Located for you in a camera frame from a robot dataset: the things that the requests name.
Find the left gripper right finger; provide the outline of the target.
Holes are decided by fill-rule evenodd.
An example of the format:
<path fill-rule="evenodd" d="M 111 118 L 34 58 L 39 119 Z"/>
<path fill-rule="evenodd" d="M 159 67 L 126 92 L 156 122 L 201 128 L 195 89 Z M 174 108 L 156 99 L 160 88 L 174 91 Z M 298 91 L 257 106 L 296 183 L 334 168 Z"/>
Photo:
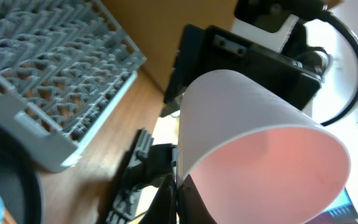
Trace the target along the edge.
<path fill-rule="evenodd" d="M 186 177 L 178 189 L 178 216 L 180 224 L 216 224 L 191 175 Z"/>

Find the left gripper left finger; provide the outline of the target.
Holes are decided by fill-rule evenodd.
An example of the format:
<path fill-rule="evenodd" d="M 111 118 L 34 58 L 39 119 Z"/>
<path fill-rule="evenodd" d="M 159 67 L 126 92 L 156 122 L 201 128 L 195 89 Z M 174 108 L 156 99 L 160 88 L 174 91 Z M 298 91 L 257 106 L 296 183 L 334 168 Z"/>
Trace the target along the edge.
<path fill-rule="evenodd" d="M 152 203 L 139 224 L 174 224 L 176 215 L 176 185 L 173 174 L 167 174 Z"/>

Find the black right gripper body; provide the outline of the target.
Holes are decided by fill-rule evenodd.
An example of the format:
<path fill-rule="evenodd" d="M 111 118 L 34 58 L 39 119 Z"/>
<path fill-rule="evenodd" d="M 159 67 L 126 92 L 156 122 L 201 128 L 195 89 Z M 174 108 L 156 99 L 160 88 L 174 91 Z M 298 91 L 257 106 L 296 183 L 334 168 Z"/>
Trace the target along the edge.
<path fill-rule="evenodd" d="M 322 85 L 320 72 L 216 26 L 185 26 L 164 95 L 163 115 L 180 110 L 182 95 L 198 77 L 232 70 L 303 110 Z"/>

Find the pink plastic cup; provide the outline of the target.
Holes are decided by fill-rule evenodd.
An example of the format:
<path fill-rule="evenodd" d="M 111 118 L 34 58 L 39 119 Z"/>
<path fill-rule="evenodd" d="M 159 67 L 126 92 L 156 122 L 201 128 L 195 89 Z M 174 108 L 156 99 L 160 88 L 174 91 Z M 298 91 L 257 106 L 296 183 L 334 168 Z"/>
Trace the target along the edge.
<path fill-rule="evenodd" d="M 205 73 L 183 95 L 177 176 L 216 223 L 306 223 L 350 170 L 336 136 L 241 73 Z"/>

